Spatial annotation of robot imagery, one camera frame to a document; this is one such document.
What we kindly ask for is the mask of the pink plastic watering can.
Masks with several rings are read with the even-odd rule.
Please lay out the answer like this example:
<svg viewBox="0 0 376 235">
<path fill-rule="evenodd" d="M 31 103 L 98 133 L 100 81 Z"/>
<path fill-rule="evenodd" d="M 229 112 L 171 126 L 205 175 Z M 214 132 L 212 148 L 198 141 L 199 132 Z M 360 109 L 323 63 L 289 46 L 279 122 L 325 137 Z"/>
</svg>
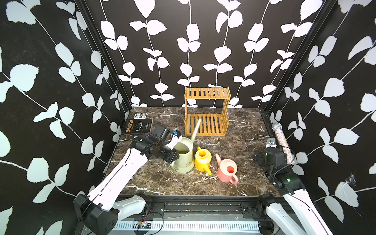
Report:
<svg viewBox="0 0 376 235">
<path fill-rule="evenodd" d="M 224 183 L 238 184 L 239 179 L 236 176 L 238 167 L 236 163 L 231 159 L 221 159 L 218 154 L 215 157 L 218 163 L 218 179 Z"/>
</svg>

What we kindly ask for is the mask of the wooden slatted two-tier shelf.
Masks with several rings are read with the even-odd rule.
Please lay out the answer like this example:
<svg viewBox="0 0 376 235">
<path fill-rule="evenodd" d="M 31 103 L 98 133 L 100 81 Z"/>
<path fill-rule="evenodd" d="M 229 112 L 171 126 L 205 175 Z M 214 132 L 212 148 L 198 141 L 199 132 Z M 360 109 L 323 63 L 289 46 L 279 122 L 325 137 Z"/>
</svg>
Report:
<svg viewBox="0 0 376 235">
<path fill-rule="evenodd" d="M 198 136 L 225 136 L 229 127 L 228 107 L 231 99 L 229 88 L 185 88 L 185 134 L 192 136 L 197 125 Z M 203 108 L 198 113 L 188 111 L 191 99 L 215 101 L 221 100 L 222 111 L 218 113 L 212 108 Z"/>
</svg>

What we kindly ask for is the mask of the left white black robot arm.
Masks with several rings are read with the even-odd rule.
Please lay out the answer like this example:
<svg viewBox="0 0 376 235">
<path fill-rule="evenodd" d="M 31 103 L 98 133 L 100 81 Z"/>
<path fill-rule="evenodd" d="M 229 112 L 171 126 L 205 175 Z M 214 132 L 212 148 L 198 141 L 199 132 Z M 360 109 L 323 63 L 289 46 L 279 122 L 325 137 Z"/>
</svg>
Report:
<svg viewBox="0 0 376 235">
<path fill-rule="evenodd" d="M 123 159 L 88 195 L 80 194 L 73 201 L 78 223 L 95 235 L 109 234 L 116 223 L 131 215 L 149 215 L 151 199 L 143 193 L 118 201 L 123 188 L 151 157 L 172 163 L 179 158 L 174 148 L 183 139 L 178 130 L 157 125 L 152 132 L 137 136 Z"/>
</svg>

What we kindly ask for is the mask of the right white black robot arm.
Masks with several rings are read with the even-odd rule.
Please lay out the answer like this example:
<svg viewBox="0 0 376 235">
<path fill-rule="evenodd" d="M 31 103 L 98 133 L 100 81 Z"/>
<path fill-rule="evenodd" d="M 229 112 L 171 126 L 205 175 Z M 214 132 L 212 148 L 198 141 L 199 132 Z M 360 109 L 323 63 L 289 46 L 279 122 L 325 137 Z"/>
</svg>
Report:
<svg viewBox="0 0 376 235">
<path fill-rule="evenodd" d="M 277 234 L 282 230 L 286 235 L 331 235 L 332 231 L 316 209 L 308 191 L 299 176 L 293 171 L 295 156 L 289 159 L 283 152 L 284 146 L 267 147 L 254 154 L 255 162 L 265 173 L 269 182 L 281 193 L 294 211 L 297 223 L 277 202 L 276 197 L 265 194 L 258 198 L 255 212 L 268 217 L 274 223 Z"/>
</svg>

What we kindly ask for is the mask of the green metal watering can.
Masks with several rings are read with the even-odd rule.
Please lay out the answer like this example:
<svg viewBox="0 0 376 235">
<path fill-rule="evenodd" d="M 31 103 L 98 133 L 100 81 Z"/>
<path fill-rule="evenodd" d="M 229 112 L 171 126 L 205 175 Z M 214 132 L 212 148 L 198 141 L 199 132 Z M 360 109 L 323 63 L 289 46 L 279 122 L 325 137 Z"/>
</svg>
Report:
<svg viewBox="0 0 376 235">
<path fill-rule="evenodd" d="M 201 119 L 198 120 L 194 132 L 190 139 L 183 138 L 180 142 L 175 145 L 175 149 L 178 150 L 178 159 L 173 161 L 170 164 L 170 167 L 179 172 L 179 173 L 187 173 L 191 171 L 194 167 L 194 159 L 193 159 L 193 143 L 196 138 L 198 129 L 201 125 Z"/>
</svg>

